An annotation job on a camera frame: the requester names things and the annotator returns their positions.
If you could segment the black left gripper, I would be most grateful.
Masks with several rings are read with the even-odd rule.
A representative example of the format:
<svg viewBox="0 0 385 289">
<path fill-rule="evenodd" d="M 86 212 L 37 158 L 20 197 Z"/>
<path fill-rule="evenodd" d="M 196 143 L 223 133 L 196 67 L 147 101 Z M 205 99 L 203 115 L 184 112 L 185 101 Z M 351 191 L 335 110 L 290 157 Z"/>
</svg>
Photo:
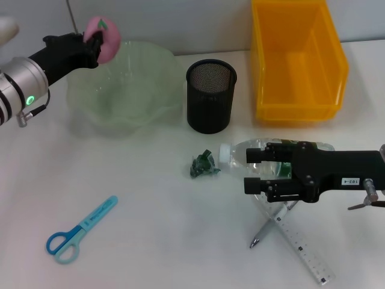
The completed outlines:
<svg viewBox="0 0 385 289">
<path fill-rule="evenodd" d="M 84 41 L 82 34 L 69 33 L 43 38 L 46 47 L 29 58 L 44 71 L 48 84 L 52 85 L 76 69 L 98 67 L 103 45 L 102 31 L 95 32 Z"/>
</svg>

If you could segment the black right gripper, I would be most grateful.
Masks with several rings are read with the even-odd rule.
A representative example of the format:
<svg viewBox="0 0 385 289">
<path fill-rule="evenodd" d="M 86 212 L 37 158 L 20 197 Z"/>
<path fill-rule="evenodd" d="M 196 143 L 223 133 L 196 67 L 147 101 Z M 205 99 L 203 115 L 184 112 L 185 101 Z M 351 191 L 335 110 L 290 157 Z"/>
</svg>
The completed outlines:
<svg viewBox="0 0 385 289">
<path fill-rule="evenodd" d="M 290 163 L 293 179 L 244 178 L 244 193 L 265 193 L 268 202 L 317 202 L 330 190 L 364 190 L 371 179 L 384 191 L 384 156 L 380 151 L 324 151 L 309 142 L 296 145 L 267 143 L 264 149 L 246 149 L 246 163 Z"/>
</svg>

